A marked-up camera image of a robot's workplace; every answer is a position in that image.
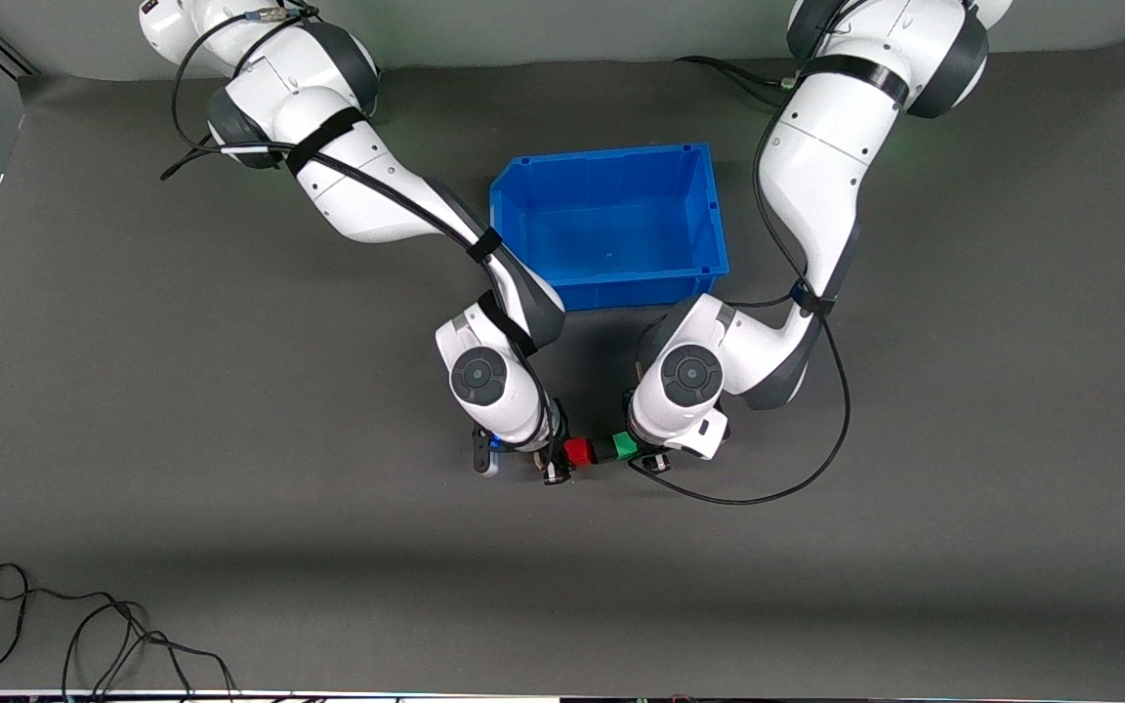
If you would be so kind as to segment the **blue plastic storage bin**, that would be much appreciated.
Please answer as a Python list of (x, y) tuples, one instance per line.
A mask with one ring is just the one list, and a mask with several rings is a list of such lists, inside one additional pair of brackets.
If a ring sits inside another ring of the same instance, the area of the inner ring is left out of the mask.
[(514, 157), (488, 214), (570, 312), (673, 306), (730, 271), (705, 143)]

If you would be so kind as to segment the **dark grey table mat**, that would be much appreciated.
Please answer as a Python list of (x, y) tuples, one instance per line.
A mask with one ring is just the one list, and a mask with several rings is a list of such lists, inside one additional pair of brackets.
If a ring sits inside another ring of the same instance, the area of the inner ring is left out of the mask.
[(475, 475), (433, 337), (486, 288), (461, 250), (224, 157), (160, 182), (161, 81), (20, 93), (0, 564), (250, 690), (1125, 700), (1125, 43), (896, 126), (830, 319), (847, 443), (749, 508)]

